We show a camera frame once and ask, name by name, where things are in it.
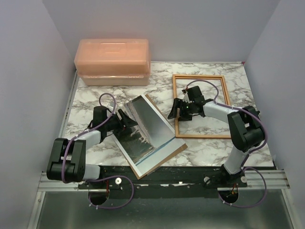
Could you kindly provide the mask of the orange wooden picture frame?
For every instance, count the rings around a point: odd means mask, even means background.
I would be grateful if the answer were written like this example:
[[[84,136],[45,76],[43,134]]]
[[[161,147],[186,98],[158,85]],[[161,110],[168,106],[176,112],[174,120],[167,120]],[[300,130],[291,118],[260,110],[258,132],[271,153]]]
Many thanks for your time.
[[[219,80],[221,82],[222,91],[224,95],[224,101],[227,105],[231,105],[228,89],[225,82],[224,75],[195,75],[195,74],[173,74],[173,117],[174,117],[174,128],[175,136],[177,138],[187,138],[187,139],[230,139],[230,135],[202,135],[202,134],[180,134],[179,131],[179,106],[177,101],[177,80]]]

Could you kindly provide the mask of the landscape photo print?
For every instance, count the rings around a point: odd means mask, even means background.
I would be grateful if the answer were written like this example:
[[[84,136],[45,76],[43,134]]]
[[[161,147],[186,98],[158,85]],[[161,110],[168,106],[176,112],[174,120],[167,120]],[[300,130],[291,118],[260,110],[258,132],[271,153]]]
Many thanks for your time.
[[[187,148],[186,142],[175,136],[149,95],[140,95],[121,107],[138,124],[114,134],[137,179],[141,179]]]

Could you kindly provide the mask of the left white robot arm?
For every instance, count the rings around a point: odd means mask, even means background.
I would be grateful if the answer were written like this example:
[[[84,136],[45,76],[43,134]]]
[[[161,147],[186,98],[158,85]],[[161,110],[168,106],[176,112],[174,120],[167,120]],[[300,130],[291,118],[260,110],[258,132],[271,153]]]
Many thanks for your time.
[[[105,106],[96,106],[89,128],[71,140],[57,138],[54,140],[47,166],[49,180],[64,183],[89,180],[94,188],[102,188],[106,177],[101,174],[101,167],[86,163],[86,151],[100,144],[109,132],[119,134],[129,127],[137,126],[122,109],[117,114],[110,113]]]

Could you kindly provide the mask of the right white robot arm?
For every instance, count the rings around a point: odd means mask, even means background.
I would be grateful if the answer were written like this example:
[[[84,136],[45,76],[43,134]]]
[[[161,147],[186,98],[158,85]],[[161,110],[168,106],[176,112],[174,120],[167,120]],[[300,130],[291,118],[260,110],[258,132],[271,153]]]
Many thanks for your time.
[[[229,125],[233,148],[223,164],[225,172],[219,175],[219,181],[223,186],[230,187],[236,182],[236,174],[242,170],[249,155],[267,143],[267,133],[258,111],[252,106],[232,107],[212,99],[186,102],[175,98],[168,119],[191,121],[194,115],[212,117]]]

